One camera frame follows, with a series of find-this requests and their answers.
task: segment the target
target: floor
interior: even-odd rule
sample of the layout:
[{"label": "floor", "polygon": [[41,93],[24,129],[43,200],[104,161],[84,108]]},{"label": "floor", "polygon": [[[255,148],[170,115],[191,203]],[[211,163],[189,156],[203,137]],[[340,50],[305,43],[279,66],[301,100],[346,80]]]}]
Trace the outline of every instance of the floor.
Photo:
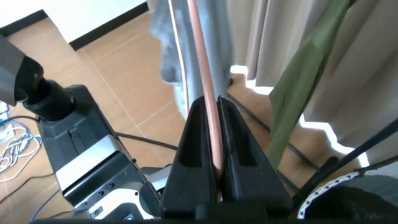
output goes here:
[{"label": "floor", "polygon": [[[143,14],[78,51],[63,40],[50,19],[42,20],[8,39],[42,64],[47,79],[56,80],[63,86],[86,85],[114,130],[177,145],[185,121],[174,102],[172,87],[159,77],[161,45],[150,34],[149,23],[150,14]],[[234,75],[234,85],[229,92],[263,122],[270,123],[271,104],[268,97],[247,89],[244,76]],[[32,115],[21,104],[12,108],[11,113]],[[248,115],[242,115],[263,150],[266,150],[271,141],[270,134]],[[22,122],[34,134],[39,133],[34,122]],[[133,140],[122,141],[141,167],[162,167],[173,161],[175,153],[169,149]],[[338,155],[330,149],[322,131],[298,126],[290,142],[319,166],[327,157]],[[22,161],[0,178],[14,175]],[[357,165],[353,162],[339,174]],[[285,151],[279,170],[299,187],[314,173],[290,150]],[[50,173],[49,160],[45,150],[41,149],[17,178],[0,184],[0,198],[29,177]],[[57,189],[54,177],[31,180],[0,204],[0,220],[4,223],[27,222]],[[38,218],[71,209],[62,195],[57,194],[42,209]]]}]

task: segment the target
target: beige curtain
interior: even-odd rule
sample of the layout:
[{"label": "beige curtain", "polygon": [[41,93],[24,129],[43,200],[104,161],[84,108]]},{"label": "beige curtain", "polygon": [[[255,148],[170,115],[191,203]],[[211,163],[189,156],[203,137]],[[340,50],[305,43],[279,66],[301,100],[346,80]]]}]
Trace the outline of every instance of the beige curtain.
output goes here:
[{"label": "beige curtain", "polygon": [[[256,79],[257,86],[274,86],[329,1],[339,0],[255,0],[246,34],[248,79]],[[232,30],[237,19],[233,15],[239,13],[231,12]],[[242,38],[233,35],[235,47],[242,47]],[[306,121],[330,123],[340,144],[356,147],[396,119],[397,49],[398,1],[357,1],[341,25],[325,72],[304,112]],[[372,149],[370,163],[397,155],[397,137]]]}]

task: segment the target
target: baseboard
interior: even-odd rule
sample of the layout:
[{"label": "baseboard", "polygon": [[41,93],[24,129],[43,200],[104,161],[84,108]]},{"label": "baseboard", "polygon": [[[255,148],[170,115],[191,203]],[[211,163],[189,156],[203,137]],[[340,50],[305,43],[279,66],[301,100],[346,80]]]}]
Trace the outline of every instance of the baseboard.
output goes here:
[{"label": "baseboard", "polygon": [[112,19],[111,21],[95,28],[94,30],[90,31],[89,33],[77,38],[76,40],[71,41],[69,44],[74,50],[78,50],[87,44],[91,43],[92,41],[102,37],[103,35],[111,32],[112,30],[118,28],[119,26],[129,22],[130,20],[134,19],[135,17],[140,16],[141,14],[147,12],[148,4],[146,2],[140,4],[139,6],[121,14],[120,16]]},{"label": "baseboard", "polygon": [[12,24],[8,24],[5,27],[0,28],[0,34],[4,37],[8,37],[16,32],[26,28],[36,22],[39,22],[45,18],[47,18],[47,14],[43,9],[30,14],[27,17],[19,19],[18,21],[13,22]]}]

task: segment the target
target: olive green fabric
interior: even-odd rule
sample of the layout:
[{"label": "olive green fabric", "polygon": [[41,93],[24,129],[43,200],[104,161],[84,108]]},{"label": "olive green fabric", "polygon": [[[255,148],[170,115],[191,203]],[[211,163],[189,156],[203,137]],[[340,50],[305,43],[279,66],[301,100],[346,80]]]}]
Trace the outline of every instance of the olive green fabric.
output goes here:
[{"label": "olive green fabric", "polygon": [[349,0],[331,0],[270,93],[272,141],[266,155],[277,168],[297,121],[323,73]]}]

